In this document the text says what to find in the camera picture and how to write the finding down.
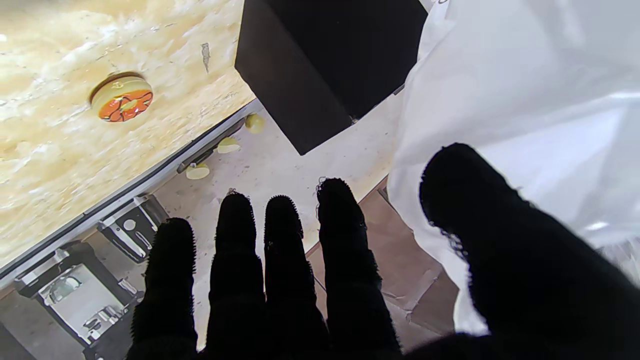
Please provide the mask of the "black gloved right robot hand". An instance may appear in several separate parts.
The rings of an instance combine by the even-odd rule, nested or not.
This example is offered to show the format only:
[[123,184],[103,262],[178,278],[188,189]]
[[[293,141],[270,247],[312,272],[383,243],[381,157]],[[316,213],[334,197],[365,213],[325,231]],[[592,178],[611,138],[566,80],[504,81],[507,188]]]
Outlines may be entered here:
[[402,352],[381,292],[364,214],[350,187],[317,190],[327,319],[318,310],[303,228],[288,196],[265,210],[265,264],[253,208],[223,199],[210,270],[206,346],[197,349],[194,231],[158,227],[135,307],[128,360],[637,360],[639,289],[551,215],[519,196],[471,146],[430,159],[419,187],[426,219],[469,268],[488,333],[455,332]]

